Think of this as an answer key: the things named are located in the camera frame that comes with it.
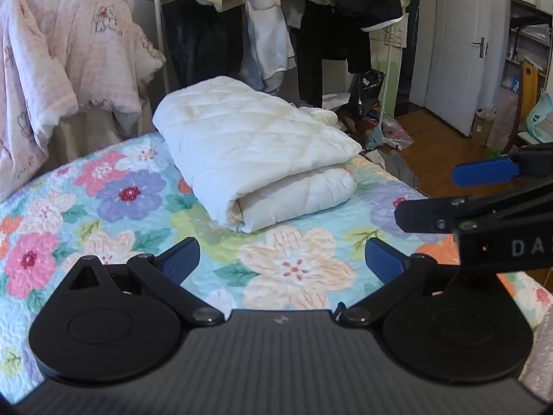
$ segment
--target plastic bag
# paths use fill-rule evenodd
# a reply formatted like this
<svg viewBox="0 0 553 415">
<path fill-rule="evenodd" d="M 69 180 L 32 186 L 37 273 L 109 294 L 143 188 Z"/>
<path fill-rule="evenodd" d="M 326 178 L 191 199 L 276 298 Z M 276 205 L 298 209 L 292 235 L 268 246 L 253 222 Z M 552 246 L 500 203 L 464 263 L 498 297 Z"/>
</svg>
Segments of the plastic bag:
<svg viewBox="0 0 553 415">
<path fill-rule="evenodd" d="M 382 119 L 382 132 L 386 137 L 386 143 L 391 147 L 397 145 L 400 151 L 413 144 L 412 137 L 407 134 L 407 131 L 401 127 L 395 118 L 388 114 L 385 114 Z"/>
<path fill-rule="evenodd" d="M 347 109 L 353 116 L 365 117 L 378 103 L 378 95 L 380 95 L 385 75 L 384 72 L 371 69 L 367 72 L 357 73 L 353 77 L 347 104 Z"/>
</svg>

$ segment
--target cardboard box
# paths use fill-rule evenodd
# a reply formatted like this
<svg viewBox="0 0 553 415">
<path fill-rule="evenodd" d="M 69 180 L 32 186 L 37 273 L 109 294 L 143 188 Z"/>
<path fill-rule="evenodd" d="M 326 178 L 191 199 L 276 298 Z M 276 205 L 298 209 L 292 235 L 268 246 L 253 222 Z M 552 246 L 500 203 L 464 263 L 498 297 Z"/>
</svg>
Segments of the cardboard box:
<svg viewBox="0 0 553 415">
<path fill-rule="evenodd" d="M 482 145 L 482 147 L 485 147 L 492 125 L 493 120 L 487 120 L 486 118 L 476 114 L 475 121 L 472 122 L 472 140 Z"/>
<path fill-rule="evenodd" d="M 509 125 L 507 123 L 503 123 L 501 120 L 495 120 L 493 122 L 493 126 L 491 126 L 486 147 L 503 151 L 509 142 L 512 129 L 513 123 Z"/>
</svg>

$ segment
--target floral bedspread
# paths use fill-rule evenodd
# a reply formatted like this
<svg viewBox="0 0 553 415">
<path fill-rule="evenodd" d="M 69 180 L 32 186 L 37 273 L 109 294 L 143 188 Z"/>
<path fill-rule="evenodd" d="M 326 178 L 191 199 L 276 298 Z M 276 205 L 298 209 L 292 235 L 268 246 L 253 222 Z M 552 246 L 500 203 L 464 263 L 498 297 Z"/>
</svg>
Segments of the floral bedspread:
<svg viewBox="0 0 553 415">
<path fill-rule="evenodd" d="M 364 262 L 371 237 L 458 263 L 451 236 L 405 234 L 395 224 L 395 206 L 421 198 L 417 192 L 360 156 L 347 170 L 359 184 L 348 202 L 255 234 L 211 222 L 155 134 L 29 183 L 0 205 L 0 393 L 16 402 L 40 384 L 29 327 L 83 255 L 124 263 L 193 236 L 200 264 L 182 286 L 226 315 L 235 307 L 334 309 L 363 299 L 382 285 Z M 553 297 L 524 273 L 502 280 L 536 326 Z"/>
</svg>

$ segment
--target white door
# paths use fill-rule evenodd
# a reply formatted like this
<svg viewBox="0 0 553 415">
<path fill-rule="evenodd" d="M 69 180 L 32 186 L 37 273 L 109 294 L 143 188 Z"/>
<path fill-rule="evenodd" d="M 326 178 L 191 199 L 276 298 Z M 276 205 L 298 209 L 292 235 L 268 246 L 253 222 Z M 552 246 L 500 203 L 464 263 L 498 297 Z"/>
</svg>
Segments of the white door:
<svg viewBox="0 0 553 415">
<path fill-rule="evenodd" d="M 464 135 L 482 87 L 491 0 L 438 0 L 425 106 Z"/>
</svg>

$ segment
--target black pants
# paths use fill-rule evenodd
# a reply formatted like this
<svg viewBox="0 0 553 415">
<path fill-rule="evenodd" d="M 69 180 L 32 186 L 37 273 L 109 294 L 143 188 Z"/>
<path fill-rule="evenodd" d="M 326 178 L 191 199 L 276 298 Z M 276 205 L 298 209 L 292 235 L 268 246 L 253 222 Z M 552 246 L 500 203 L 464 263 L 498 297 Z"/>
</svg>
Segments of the black pants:
<svg viewBox="0 0 553 415">
<path fill-rule="evenodd" d="M 165 36 L 181 87 L 240 71 L 242 8 L 217 12 L 196 0 L 163 5 Z"/>
<path fill-rule="evenodd" d="M 322 107 L 322 60 L 347 59 L 349 73 L 371 69 L 369 33 L 331 6 L 307 1 L 297 36 L 298 84 L 302 100 Z"/>
</svg>

